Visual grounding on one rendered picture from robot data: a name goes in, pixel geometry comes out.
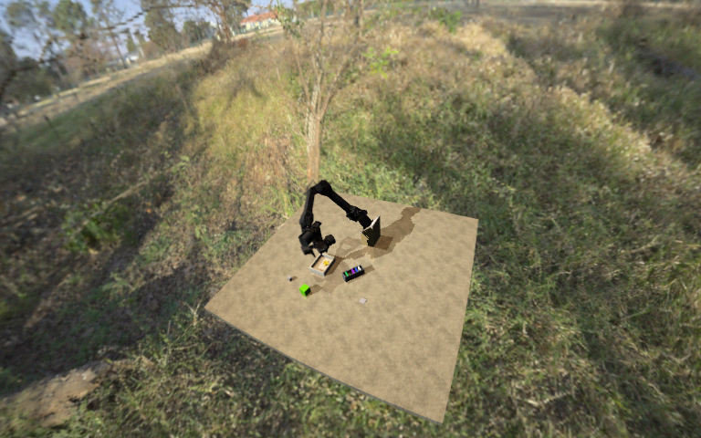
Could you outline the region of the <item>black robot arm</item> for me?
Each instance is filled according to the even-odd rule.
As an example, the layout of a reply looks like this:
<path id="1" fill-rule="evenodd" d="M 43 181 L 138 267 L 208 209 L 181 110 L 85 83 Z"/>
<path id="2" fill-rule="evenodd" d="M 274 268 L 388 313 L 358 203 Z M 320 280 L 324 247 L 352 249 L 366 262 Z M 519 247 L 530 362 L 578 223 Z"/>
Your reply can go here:
<path id="1" fill-rule="evenodd" d="M 315 221 L 313 224 L 313 213 L 312 213 L 312 208 L 313 208 L 313 202 L 314 202 L 314 196 L 316 193 L 319 193 L 324 196 L 328 196 L 335 204 L 337 204 L 340 208 L 342 208 L 346 212 L 346 217 L 348 217 L 350 220 L 354 222 L 358 222 L 361 224 L 363 227 L 363 230 L 371 225 L 373 220 L 371 220 L 367 216 L 367 211 L 366 210 L 361 210 L 357 206 L 350 205 L 347 203 L 343 198 L 341 198 L 337 193 L 335 193 L 331 185 L 326 181 L 326 180 L 321 180 L 319 183 L 309 187 L 306 191 L 306 199 L 305 199 L 305 204 L 304 204 L 304 210 L 303 213 L 301 214 L 299 218 L 299 224 L 301 228 L 301 235 L 298 237 L 300 243 L 304 246 L 307 247 L 313 240 L 314 238 L 318 238 L 321 236 L 321 231 L 320 231 L 320 225 L 322 224 L 319 221 Z M 322 239 L 319 240 L 318 242 L 313 242 L 313 246 L 319 254 L 323 254 L 326 252 L 330 246 L 330 243 L 328 241 L 323 241 Z"/>

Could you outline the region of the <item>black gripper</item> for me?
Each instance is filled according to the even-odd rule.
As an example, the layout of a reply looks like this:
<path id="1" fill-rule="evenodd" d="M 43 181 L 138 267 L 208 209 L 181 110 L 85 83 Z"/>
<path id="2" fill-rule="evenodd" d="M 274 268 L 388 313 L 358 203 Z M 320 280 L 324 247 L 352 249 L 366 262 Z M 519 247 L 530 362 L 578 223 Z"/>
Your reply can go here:
<path id="1" fill-rule="evenodd" d="M 308 245 L 307 247 L 302 246 L 301 249 L 302 249 L 304 255 L 307 256 L 307 255 L 312 254 L 312 255 L 315 257 L 315 255 L 314 255 L 314 253 L 313 253 L 313 251 L 312 251 L 312 249 L 314 248 L 313 242 L 315 242 L 315 241 L 318 242 L 318 241 L 321 240 L 321 239 L 322 239 L 322 236 L 320 236 L 320 237 L 318 237 L 318 238 L 314 238 L 314 240 L 312 241 L 312 245 Z M 325 242 L 328 241 L 328 242 L 330 243 L 330 246 L 336 243 L 336 240 L 335 240 L 335 238 L 333 237 L 333 235 L 327 235 L 327 236 L 325 236 L 325 238 L 323 239 L 323 241 L 325 241 Z M 316 258 L 316 257 L 315 257 L 315 258 Z"/>

